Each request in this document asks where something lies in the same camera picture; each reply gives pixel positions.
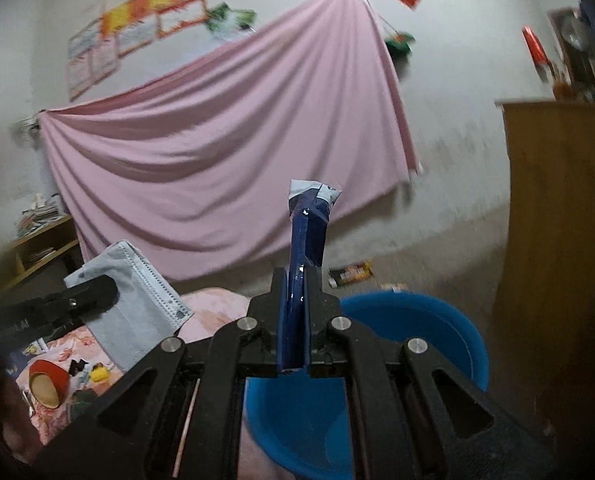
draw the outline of hanging pink cloth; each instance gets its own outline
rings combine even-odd
[[[290,242],[292,178],[343,190],[333,221],[418,163],[366,0],[309,0],[175,73],[40,115],[85,259],[121,239],[170,280]]]

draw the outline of wooden shelf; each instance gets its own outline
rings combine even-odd
[[[501,99],[494,101],[493,104],[498,108],[512,109],[512,108],[586,108],[588,110],[595,110],[595,102],[587,101],[556,101],[555,99]]]
[[[36,264],[34,264],[34,266],[29,267],[23,273],[18,274],[14,279],[12,279],[10,282],[8,282],[4,286],[4,290],[7,290],[8,288],[11,288],[12,286],[15,286],[18,283],[22,282],[23,280],[25,280],[26,278],[31,276],[34,272],[37,272],[45,265],[50,264],[53,260],[62,256],[62,254],[66,253],[68,250],[73,249],[76,245],[78,245],[78,243],[79,242],[77,240],[73,240],[73,241],[69,242],[68,244],[66,244],[65,246],[60,247],[57,251],[54,251],[51,254],[48,254],[47,256],[44,256],[44,258],[41,259]]]
[[[26,235],[26,236],[23,236],[22,238],[18,238],[11,244],[11,247],[17,247],[18,245],[27,243],[32,238],[35,238],[37,235],[41,235],[42,233],[48,231],[49,229],[53,229],[54,227],[57,227],[60,224],[63,224],[64,222],[68,222],[72,218],[73,217],[71,215],[65,215],[62,218],[60,218],[59,220],[56,220],[55,222],[52,222],[50,224],[45,225],[44,227],[39,228],[37,231],[34,231],[30,235]]]

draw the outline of pink blanket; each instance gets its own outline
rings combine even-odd
[[[84,257],[127,239],[170,280],[287,246],[292,178],[343,190],[335,221],[417,169],[366,0],[309,0],[178,72],[40,123]]]

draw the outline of pink bedsheet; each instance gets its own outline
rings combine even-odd
[[[343,190],[335,221],[418,167],[366,0],[309,0],[178,72],[40,123],[85,259],[127,239],[169,280],[288,246],[292,178]]]

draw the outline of wooden cabinet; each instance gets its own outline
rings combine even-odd
[[[595,104],[504,102],[511,217],[494,319],[548,381],[595,305]]]

